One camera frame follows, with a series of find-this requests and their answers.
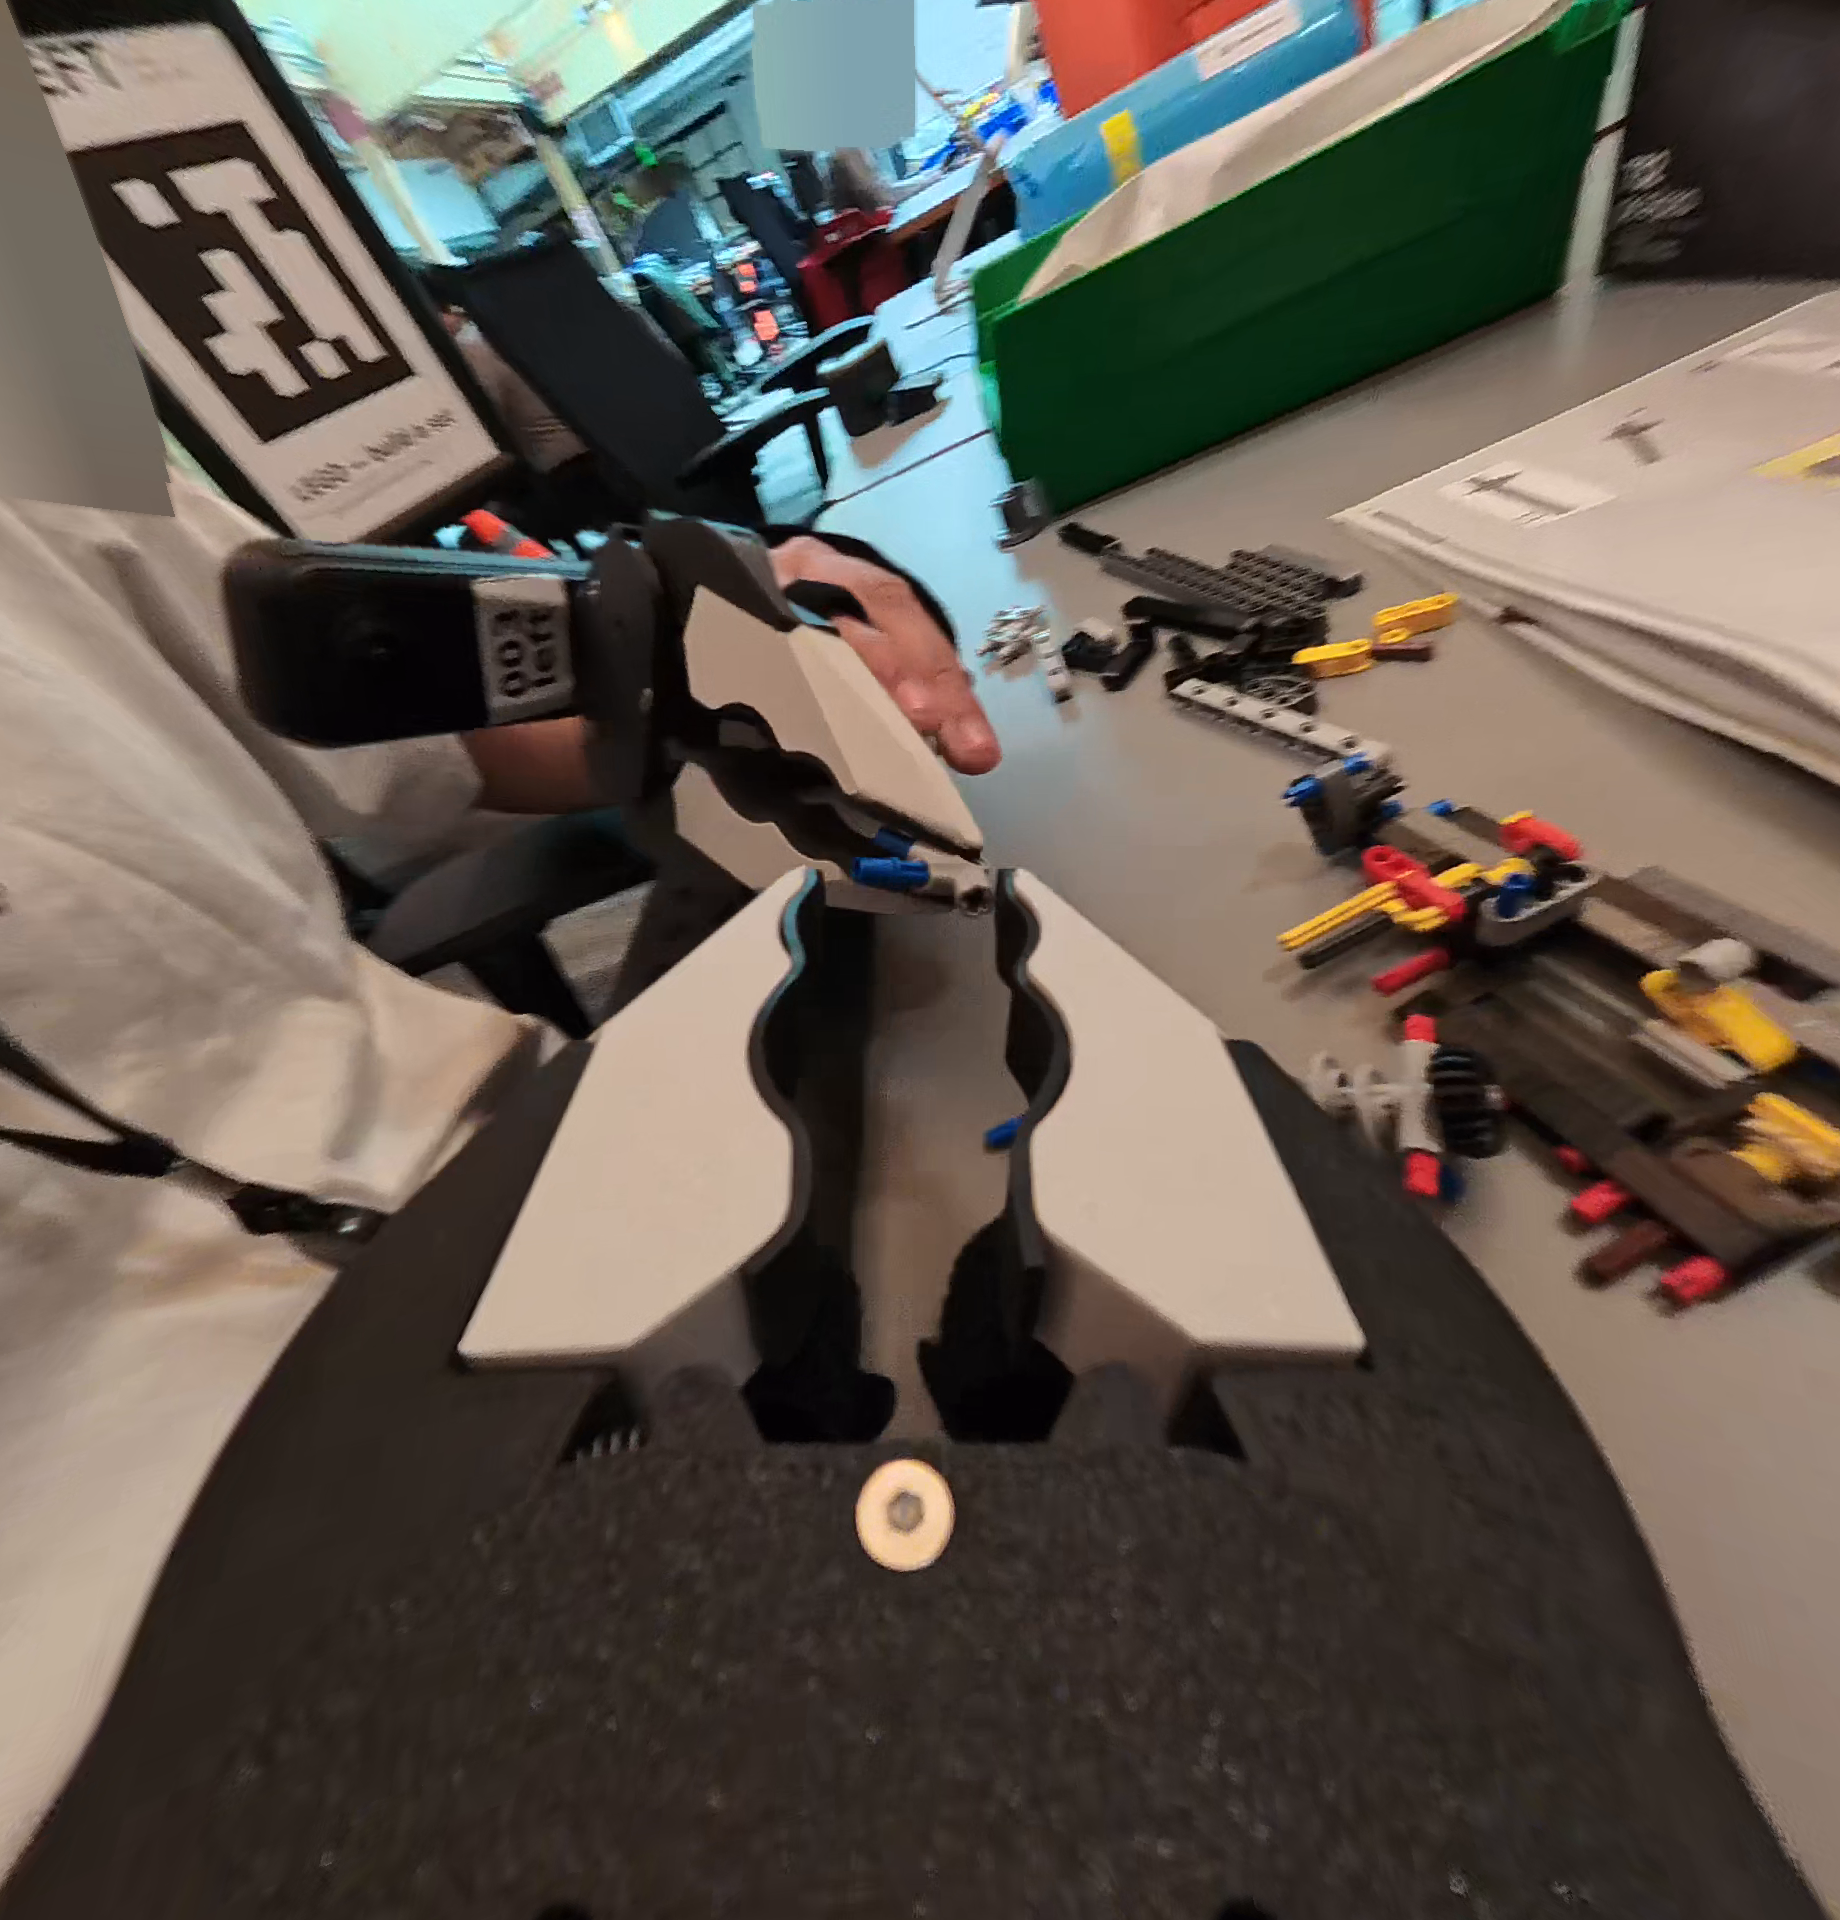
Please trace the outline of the small black lego pieces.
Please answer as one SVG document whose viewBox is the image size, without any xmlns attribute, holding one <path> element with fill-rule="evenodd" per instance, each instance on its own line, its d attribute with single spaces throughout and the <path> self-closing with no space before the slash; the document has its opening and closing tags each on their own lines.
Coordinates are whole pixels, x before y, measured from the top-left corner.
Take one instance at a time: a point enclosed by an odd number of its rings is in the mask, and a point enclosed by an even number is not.
<svg viewBox="0 0 1840 1920">
<path fill-rule="evenodd" d="M 1061 660 L 1072 676 L 1105 692 L 1125 692 L 1147 672 L 1156 645 L 1159 633 L 1149 619 L 1114 623 L 1089 618 L 1061 645 Z"/>
</svg>

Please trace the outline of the black lego beam pile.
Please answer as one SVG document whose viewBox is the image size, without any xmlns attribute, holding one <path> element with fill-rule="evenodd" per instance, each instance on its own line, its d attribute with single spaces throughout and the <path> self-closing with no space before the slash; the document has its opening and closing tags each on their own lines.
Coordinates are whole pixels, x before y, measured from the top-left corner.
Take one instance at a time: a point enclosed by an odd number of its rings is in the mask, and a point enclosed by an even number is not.
<svg viewBox="0 0 1840 1920">
<path fill-rule="evenodd" d="M 1055 530 L 1114 582 L 1131 588 L 1125 619 L 1166 641 L 1168 690 L 1197 682 L 1269 706 L 1317 713 L 1313 676 L 1293 659 L 1330 643 L 1330 615 L 1365 574 L 1284 550 L 1236 550 L 1202 563 L 1164 547 L 1136 550 L 1077 522 Z"/>
</svg>

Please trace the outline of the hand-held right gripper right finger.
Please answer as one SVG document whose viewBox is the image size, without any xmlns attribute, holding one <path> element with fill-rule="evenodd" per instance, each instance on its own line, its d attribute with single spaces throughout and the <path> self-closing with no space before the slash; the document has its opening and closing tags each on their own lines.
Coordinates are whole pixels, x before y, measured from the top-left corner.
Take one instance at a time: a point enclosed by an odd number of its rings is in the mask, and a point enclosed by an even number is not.
<svg viewBox="0 0 1840 1920">
<path fill-rule="evenodd" d="M 1358 1323 L 1222 1028 L 1026 870 L 997 884 L 1017 1113 L 922 1378 L 942 1418 L 1055 1418 L 1120 1369 L 1179 1415 L 1236 1366 L 1346 1366 Z"/>
</svg>

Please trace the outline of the orange carry bag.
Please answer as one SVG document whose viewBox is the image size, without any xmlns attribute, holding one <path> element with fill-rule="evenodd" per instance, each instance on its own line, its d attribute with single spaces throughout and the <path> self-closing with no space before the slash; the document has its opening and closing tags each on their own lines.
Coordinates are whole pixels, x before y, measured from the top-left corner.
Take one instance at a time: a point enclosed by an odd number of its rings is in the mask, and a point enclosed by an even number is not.
<svg viewBox="0 0 1840 1920">
<path fill-rule="evenodd" d="M 1186 61 L 1214 80 L 1307 25 L 1299 3 L 1033 3 L 1038 44 L 1065 121 Z"/>
</svg>

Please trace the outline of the grey lego connector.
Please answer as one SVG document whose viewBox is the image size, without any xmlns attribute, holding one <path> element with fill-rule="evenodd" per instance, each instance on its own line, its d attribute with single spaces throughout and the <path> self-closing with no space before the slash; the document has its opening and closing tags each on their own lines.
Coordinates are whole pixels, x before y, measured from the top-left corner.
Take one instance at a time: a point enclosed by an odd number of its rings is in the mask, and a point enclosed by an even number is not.
<svg viewBox="0 0 1840 1920">
<path fill-rule="evenodd" d="M 991 868 L 954 850 L 910 839 L 891 828 L 878 830 L 845 873 L 873 903 L 893 912 L 941 912 L 980 918 L 997 901 Z"/>
</svg>

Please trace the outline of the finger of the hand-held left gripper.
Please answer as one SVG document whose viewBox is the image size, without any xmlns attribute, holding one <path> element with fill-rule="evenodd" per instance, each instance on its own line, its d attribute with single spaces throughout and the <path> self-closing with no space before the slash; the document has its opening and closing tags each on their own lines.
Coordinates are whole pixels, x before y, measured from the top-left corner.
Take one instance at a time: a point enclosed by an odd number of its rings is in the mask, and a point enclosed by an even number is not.
<svg viewBox="0 0 1840 1920">
<path fill-rule="evenodd" d="M 717 749 L 778 751 L 831 772 L 846 796 L 983 840 L 954 776 L 842 637 L 784 628 L 697 590 L 680 660 L 680 764 Z"/>
<path fill-rule="evenodd" d="M 762 892 L 780 877 L 808 870 L 820 880 L 830 907 L 860 915 L 952 915 L 889 912 L 849 881 L 845 863 L 883 828 L 991 868 L 980 839 L 964 840 L 880 800 L 846 796 L 831 772 L 778 751 L 717 749 L 692 756 L 680 765 L 669 805 L 674 837 L 719 873 Z"/>
</svg>

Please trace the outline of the lego chassis assembly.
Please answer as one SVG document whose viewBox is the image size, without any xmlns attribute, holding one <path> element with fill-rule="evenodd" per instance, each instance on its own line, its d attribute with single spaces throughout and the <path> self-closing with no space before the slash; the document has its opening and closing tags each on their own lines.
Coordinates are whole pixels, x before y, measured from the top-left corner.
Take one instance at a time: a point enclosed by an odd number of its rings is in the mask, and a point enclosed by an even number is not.
<svg viewBox="0 0 1840 1920">
<path fill-rule="evenodd" d="M 1284 805 L 1350 893 L 1276 934 L 1300 973 L 1428 1013 L 1571 1184 L 1583 1283 L 1649 1272 L 1672 1312 L 1804 1253 L 1840 1261 L 1840 950 L 1660 868 L 1614 875 L 1528 811 L 1409 806 L 1394 765 L 1317 765 Z"/>
</svg>

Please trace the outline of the person's left hand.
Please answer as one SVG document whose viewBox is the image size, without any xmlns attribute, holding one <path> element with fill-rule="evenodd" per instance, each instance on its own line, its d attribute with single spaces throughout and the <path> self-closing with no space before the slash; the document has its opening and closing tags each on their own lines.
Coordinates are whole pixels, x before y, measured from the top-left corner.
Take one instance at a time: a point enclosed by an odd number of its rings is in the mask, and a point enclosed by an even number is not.
<svg viewBox="0 0 1840 1920">
<path fill-rule="evenodd" d="M 958 652 L 954 623 L 916 577 L 850 536 L 772 528 L 764 542 L 774 577 L 795 604 L 809 610 L 813 586 L 845 596 L 845 606 L 823 622 L 942 761 L 964 776 L 1001 765 L 1003 749 Z"/>
</svg>

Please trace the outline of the lego instruction booklet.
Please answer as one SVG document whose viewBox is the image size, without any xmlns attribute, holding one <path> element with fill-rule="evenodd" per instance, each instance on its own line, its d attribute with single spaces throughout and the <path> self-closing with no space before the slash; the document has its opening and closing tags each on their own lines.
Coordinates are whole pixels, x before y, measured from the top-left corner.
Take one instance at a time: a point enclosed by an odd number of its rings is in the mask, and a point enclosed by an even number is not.
<svg viewBox="0 0 1840 1920">
<path fill-rule="evenodd" d="M 1840 285 L 1334 522 L 1624 700 L 1840 787 Z"/>
</svg>

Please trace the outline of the grey lego shock absorber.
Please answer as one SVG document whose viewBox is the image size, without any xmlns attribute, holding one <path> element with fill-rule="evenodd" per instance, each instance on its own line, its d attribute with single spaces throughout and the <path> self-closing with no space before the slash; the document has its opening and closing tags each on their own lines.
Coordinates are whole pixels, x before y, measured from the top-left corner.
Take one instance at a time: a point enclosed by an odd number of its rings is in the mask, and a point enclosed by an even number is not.
<svg viewBox="0 0 1840 1920">
<path fill-rule="evenodd" d="M 1479 1053 L 1443 1041 L 1428 1013 L 1398 1021 L 1386 1066 L 1317 1054 L 1302 1086 L 1317 1111 L 1386 1155 L 1404 1191 L 1422 1202 L 1451 1204 L 1464 1189 L 1462 1170 L 1503 1152 L 1503 1088 Z"/>
</svg>

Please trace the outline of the green plastic bin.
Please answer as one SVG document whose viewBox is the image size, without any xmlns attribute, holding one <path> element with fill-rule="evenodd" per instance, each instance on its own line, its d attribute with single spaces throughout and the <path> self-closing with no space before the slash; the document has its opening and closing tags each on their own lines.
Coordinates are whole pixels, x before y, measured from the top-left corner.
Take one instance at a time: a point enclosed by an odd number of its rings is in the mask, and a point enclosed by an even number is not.
<svg viewBox="0 0 1840 1920">
<path fill-rule="evenodd" d="M 1548 301 L 1631 7 L 1540 37 L 1111 263 L 1019 302 L 1081 215 L 974 282 L 982 394 L 1051 510 Z"/>
</svg>

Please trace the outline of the light grey lego axle pieces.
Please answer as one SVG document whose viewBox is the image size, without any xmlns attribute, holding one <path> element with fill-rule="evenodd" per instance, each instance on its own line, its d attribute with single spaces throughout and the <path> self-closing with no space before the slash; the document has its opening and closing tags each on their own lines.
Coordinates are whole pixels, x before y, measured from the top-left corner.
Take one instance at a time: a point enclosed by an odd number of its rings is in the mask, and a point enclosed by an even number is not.
<svg viewBox="0 0 1840 1920">
<path fill-rule="evenodd" d="M 1004 606 L 982 637 L 980 660 L 989 670 L 1031 665 L 1055 706 L 1074 700 L 1074 673 L 1067 665 L 1065 641 L 1055 631 L 1051 612 L 1043 602 Z"/>
</svg>

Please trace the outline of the lego set box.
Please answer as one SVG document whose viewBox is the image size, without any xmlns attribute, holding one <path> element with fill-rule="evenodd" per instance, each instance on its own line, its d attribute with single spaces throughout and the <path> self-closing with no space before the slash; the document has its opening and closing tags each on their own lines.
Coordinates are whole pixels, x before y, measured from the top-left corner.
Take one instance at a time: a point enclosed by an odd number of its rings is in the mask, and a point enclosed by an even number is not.
<svg viewBox="0 0 1840 1920">
<path fill-rule="evenodd" d="M 1653 3 L 1607 276 L 1840 284 L 1840 3 Z"/>
</svg>

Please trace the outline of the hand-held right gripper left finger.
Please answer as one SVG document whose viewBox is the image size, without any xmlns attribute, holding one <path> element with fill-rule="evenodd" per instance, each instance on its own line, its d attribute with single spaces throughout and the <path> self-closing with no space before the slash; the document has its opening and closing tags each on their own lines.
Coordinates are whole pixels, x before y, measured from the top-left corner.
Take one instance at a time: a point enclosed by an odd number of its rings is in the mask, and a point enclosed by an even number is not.
<svg viewBox="0 0 1840 1920">
<path fill-rule="evenodd" d="M 795 868 L 591 1041 L 457 1345 L 475 1371 L 715 1369 L 760 1418 L 875 1418 L 855 1272 L 875 941 Z"/>
</svg>

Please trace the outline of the light grey lego beam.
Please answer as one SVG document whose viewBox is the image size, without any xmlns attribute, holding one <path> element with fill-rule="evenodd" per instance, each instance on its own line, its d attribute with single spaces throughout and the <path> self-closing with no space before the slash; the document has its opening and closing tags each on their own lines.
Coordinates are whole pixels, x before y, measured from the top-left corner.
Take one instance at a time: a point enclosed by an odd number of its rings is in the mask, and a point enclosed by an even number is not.
<svg viewBox="0 0 1840 1920">
<path fill-rule="evenodd" d="M 1291 700 L 1269 700 L 1197 676 L 1171 685 L 1168 700 L 1183 712 L 1251 734 L 1312 765 L 1389 770 L 1397 764 L 1389 741 L 1334 727 L 1296 708 Z"/>
</svg>

